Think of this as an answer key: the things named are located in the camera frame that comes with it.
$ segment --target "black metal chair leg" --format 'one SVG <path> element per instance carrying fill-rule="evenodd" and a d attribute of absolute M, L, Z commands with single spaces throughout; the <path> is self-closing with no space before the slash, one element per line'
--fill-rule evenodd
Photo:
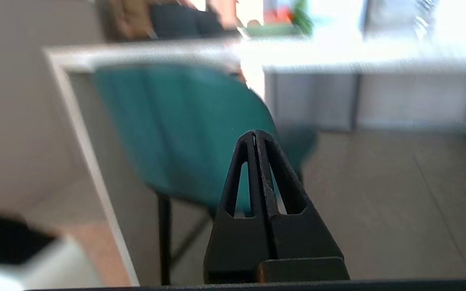
<path fill-rule="evenodd" d="M 172 259 L 172 207 L 170 199 L 157 195 L 159 223 L 159 262 L 161 265 L 161 285 L 170 285 L 170 260 Z"/>

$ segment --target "chair backrest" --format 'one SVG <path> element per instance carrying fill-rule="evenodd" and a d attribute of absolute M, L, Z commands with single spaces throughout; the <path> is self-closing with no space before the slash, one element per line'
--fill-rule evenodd
<path fill-rule="evenodd" d="M 220 202 L 237 139 L 250 129 L 277 133 L 260 98 L 218 70 L 103 67 L 94 82 L 137 175 L 157 192 L 210 208 Z M 245 208 L 241 191 L 237 207 Z"/>

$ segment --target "brown jacket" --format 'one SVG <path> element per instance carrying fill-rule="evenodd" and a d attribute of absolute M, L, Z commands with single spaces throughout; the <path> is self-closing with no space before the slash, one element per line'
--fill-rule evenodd
<path fill-rule="evenodd" d="M 187 4 L 187 0 L 110 0 L 116 25 L 122 37 L 141 39 L 155 37 L 148 6 L 155 4 Z"/>

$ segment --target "teal chair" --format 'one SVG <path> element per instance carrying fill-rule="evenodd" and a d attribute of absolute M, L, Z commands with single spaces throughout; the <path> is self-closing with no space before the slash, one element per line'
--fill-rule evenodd
<path fill-rule="evenodd" d="M 316 133 L 277 132 L 260 98 L 219 70 L 156 64 L 102 67 L 96 89 L 114 121 L 128 158 L 158 196 L 161 283 L 170 283 L 170 198 L 215 212 L 233 148 L 251 129 L 272 134 L 290 164 L 301 163 L 316 145 Z M 242 170 L 236 209 L 250 209 L 247 171 Z"/>

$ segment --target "white desk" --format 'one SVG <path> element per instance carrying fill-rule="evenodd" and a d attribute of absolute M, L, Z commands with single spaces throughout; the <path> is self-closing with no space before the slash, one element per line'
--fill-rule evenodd
<path fill-rule="evenodd" d="M 98 66 L 163 61 L 228 67 L 242 61 L 267 72 L 466 74 L 466 41 L 188 40 L 51 48 L 46 54 L 133 285 L 159 283 L 157 202 L 134 175 L 94 92 L 90 74 Z"/>

